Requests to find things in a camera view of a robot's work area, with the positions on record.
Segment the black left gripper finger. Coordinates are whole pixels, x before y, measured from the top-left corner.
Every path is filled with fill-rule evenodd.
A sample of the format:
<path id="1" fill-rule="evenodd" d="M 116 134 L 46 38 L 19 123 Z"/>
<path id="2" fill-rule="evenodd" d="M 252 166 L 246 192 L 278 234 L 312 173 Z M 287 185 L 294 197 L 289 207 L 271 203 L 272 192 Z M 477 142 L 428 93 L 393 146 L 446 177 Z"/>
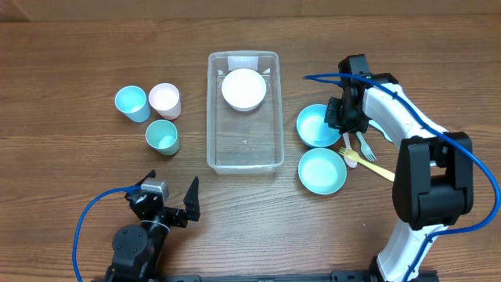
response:
<path id="1" fill-rule="evenodd" d="M 200 219 L 200 201 L 199 201 L 199 178 L 196 176 L 184 199 L 186 218 L 189 221 L 198 222 Z"/>
<path id="2" fill-rule="evenodd" d="M 144 178 L 139 180 L 135 185 L 141 186 L 147 179 L 154 179 L 156 177 L 156 171 L 151 170 Z"/>

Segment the blue plastic bowl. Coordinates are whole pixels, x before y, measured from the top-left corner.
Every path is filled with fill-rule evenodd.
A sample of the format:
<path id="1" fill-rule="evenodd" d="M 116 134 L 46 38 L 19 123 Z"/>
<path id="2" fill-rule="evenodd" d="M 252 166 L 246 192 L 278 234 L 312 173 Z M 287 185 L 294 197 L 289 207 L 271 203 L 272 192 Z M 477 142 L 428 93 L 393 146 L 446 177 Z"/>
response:
<path id="1" fill-rule="evenodd" d="M 328 147 L 339 140 L 341 134 L 324 121 L 327 105 L 312 104 L 297 116 L 296 128 L 301 141 L 310 147 Z"/>

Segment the green plastic bowl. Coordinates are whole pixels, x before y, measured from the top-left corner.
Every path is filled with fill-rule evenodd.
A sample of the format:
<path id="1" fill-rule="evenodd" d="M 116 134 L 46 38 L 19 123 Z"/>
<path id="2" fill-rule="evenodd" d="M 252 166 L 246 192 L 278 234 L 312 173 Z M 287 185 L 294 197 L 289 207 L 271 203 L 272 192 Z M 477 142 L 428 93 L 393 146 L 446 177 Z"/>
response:
<path id="1" fill-rule="evenodd" d="M 302 185 L 319 195 L 337 193 L 348 174 L 341 156 L 327 148 L 307 151 L 299 160 L 297 172 Z"/>

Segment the blue plastic cup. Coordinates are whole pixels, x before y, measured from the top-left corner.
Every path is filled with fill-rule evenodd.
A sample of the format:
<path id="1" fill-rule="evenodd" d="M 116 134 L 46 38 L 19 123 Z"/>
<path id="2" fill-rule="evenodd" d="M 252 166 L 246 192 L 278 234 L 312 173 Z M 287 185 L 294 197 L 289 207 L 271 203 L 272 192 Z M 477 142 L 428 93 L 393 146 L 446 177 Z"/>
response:
<path id="1" fill-rule="evenodd" d="M 150 105 L 146 93 L 136 85 L 120 89 L 116 93 L 114 103 L 122 114 L 136 123 L 144 122 L 150 117 Z"/>

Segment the pink plastic cup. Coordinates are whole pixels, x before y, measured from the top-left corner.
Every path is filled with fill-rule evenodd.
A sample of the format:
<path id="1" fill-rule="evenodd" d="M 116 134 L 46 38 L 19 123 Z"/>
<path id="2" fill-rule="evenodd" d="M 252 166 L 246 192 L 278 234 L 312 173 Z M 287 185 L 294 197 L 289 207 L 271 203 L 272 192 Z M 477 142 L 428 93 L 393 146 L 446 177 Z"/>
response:
<path id="1" fill-rule="evenodd" d="M 182 111 L 180 92 L 170 83 L 154 86 L 149 93 L 149 102 L 161 117 L 168 120 L 175 120 Z"/>

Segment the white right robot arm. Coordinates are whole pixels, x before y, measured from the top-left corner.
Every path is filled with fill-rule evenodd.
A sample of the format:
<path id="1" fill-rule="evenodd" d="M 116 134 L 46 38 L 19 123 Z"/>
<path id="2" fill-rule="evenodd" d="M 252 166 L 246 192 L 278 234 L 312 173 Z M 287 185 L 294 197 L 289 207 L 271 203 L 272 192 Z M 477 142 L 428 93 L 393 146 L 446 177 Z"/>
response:
<path id="1" fill-rule="evenodd" d="M 385 248 L 370 266 L 373 280 L 436 281 L 419 272 L 433 240 L 473 207 L 473 164 L 453 146 L 424 129 L 429 125 L 467 150 L 470 137 L 436 125 L 405 96 L 389 73 L 372 74 L 363 54 L 338 64 L 340 99 L 330 98 L 325 122 L 342 133 L 364 133 L 374 120 L 398 149 L 392 202 L 397 223 Z"/>

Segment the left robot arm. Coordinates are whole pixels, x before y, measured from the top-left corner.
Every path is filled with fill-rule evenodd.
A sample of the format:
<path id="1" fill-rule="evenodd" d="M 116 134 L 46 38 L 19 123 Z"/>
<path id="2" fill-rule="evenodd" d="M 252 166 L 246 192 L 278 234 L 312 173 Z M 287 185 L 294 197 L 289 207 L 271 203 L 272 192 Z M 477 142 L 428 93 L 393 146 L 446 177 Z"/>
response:
<path id="1" fill-rule="evenodd" d="M 121 227 L 112 241 L 114 256 L 105 281 L 162 281 L 157 265 L 171 228 L 185 228 L 200 218 L 199 179 L 191 182 L 183 199 L 185 207 L 166 205 L 168 187 L 151 171 L 125 194 L 140 223 Z"/>

